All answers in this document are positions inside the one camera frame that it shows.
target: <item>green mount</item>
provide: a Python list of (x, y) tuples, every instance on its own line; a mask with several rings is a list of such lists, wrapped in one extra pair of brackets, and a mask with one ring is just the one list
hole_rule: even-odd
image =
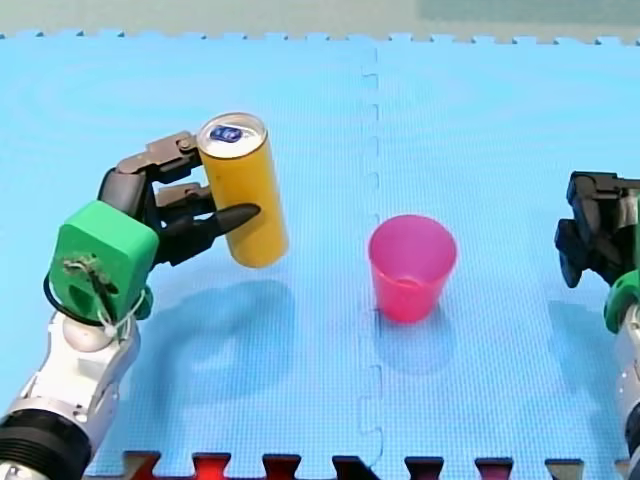
[[(640, 198), (638, 198), (638, 211), (640, 211)], [(640, 255), (640, 224), (636, 225), (634, 252), (637, 266)], [(627, 309), (636, 302), (640, 302), (640, 273), (638, 269), (622, 275), (609, 290), (607, 303), (604, 307), (604, 318), (609, 331), (618, 333)]]
[(136, 317), (151, 314), (153, 297), (146, 287), (159, 245), (157, 234), (104, 202), (95, 200), (69, 218), (60, 227), (49, 280), (60, 303), (96, 325), (101, 322), (101, 302), (89, 276), (69, 268), (81, 262), (97, 273), (107, 285), (108, 297), (118, 321), (138, 301), (143, 303)]

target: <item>gray background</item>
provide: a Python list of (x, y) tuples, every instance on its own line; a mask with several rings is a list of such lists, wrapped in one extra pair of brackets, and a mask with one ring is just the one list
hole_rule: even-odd
[(0, 32), (10, 36), (33, 28), (45, 34), (118, 28), (132, 34), (326, 32), (376, 38), (449, 33), (463, 41), (474, 34), (499, 41), (534, 35), (542, 42), (615, 35), (633, 43), (640, 37), (640, 0), (0, 0)]

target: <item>cup rim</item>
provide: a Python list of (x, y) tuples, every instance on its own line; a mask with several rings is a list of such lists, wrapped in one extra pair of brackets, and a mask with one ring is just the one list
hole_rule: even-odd
[[(428, 221), (429, 223), (432, 224), (436, 224), (443, 233), (446, 234), (446, 236), (448, 237), (448, 240), (450, 241), (450, 245), (452, 247), (453, 250), (453, 255), (451, 256), (451, 260), (448, 262), (447, 264), (447, 268), (444, 274), (439, 275), (436, 279), (429, 281), (429, 282), (420, 282), (417, 285), (408, 285), (406, 283), (402, 283), (401, 281), (397, 280), (397, 279), (393, 279), (391, 278), (389, 275), (387, 275), (386, 273), (384, 273), (380, 268), (378, 268), (378, 266), (376, 265), (376, 262), (373, 261), (372, 258), (372, 249), (373, 249), (373, 243), (376, 239), (376, 236), (378, 235), (378, 233), (380, 232), (380, 230), (386, 226), (388, 226), (388, 224), (396, 219), (400, 219), (400, 218), (415, 218), (417, 220), (420, 221)], [(371, 234), (371, 236), (369, 237), (369, 243), (368, 243), (368, 256), (369, 256), (369, 263), (371, 265), (371, 268), (375, 271), (375, 273), (377, 275), (379, 275), (380, 277), (382, 277), (384, 279), (385, 282), (391, 283), (394, 286), (397, 287), (402, 287), (402, 288), (406, 288), (406, 289), (420, 289), (420, 288), (424, 288), (426, 287), (431, 287), (434, 285), (437, 285), (438, 283), (440, 283), (443, 279), (446, 279), (447, 277), (449, 277), (449, 275), (451, 275), (451, 272), (453, 271), (457, 260), (458, 260), (458, 244), (456, 242), (455, 237), (453, 236), (453, 234), (451, 233), (451, 231), (444, 226), (441, 222), (439, 222), (438, 220), (436, 220), (435, 218), (432, 217), (428, 217), (425, 215), (417, 215), (417, 214), (404, 214), (404, 215), (395, 215), (393, 217), (388, 218), (387, 220), (385, 220), (384, 222), (382, 222), (380, 225), (378, 225), (375, 230), (373, 231), (373, 233)]]

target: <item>white cable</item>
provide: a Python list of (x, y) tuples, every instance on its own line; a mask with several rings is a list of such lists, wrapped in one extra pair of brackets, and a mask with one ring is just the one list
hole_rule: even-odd
[[(82, 262), (71, 262), (71, 261), (69, 261), (69, 262), (65, 262), (65, 266), (70, 267), (70, 268), (79, 268), (80, 270), (82, 270), (87, 275), (89, 275), (89, 273), (90, 273), (89, 268)], [(120, 330), (120, 328), (125, 323), (127, 323), (127, 330), (126, 330), (125, 334), (123, 335), (123, 339), (128, 338), (129, 335), (131, 334), (131, 327), (133, 326), (133, 322), (135, 321), (135, 312), (136, 312), (136, 310), (138, 310), (138, 308), (140, 308), (140, 305), (142, 305), (142, 302), (144, 301), (144, 298), (145, 298), (145, 290), (143, 288), (142, 291), (140, 292), (140, 297), (136, 301), (136, 303), (133, 306), (133, 308), (131, 310), (129, 310), (127, 312), (127, 314), (122, 318), (122, 320), (120, 320), (116, 324), (114, 324), (113, 320), (111, 318), (109, 318), (109, 315), (107, 314), (107, 312), (103, 313), (102, 310), (100, 308), (98, 308), (97, 309), (98, 320), (100, 321), (100, 323), (104, 327), (105, 335), (107, 335), (109, 338), (114, 338), (118, 334), (118, 330)]]
[(144, 289), (142, 289), (142, 291), (140, 292), (140, 297), (138, 297), (138, 300), (136, 301), (133, 308), (129, 310), (127, 314), (122, 318), (122, 320), (120, 320), (116, 324), (113, 324), (112, 322), (109, 322), (107, 319), (105, 319), (104, 315), (106, 314), (102, 313), (102, 310), (98, 309), (98, 320), (100, 320), (100, 323), (102, 323), (102, 325), (104, 326), (104, 333), (107, 336), (113, 338), (118, 334), (118, 330), (120, 330), (120, 328), (125, 323), (127, 323), (127, 330), (123, 335), (123, 339), (127, 338), (131, 333), (131, 327), (133, 326), (133, 322), (135, 321), (136, 310), (140, 308), (140, 305), (142, 305), (144, 298), (145, 298), (145, 292), (144, 292)]

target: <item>pink plastic cup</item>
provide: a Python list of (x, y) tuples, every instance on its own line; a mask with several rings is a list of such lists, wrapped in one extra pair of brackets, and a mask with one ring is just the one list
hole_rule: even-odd
[(457, 255), (451, 233), (431, 218), (401, 215), (385, 221), (369, 240), (378, 309), (400, 323), (428, 316)]

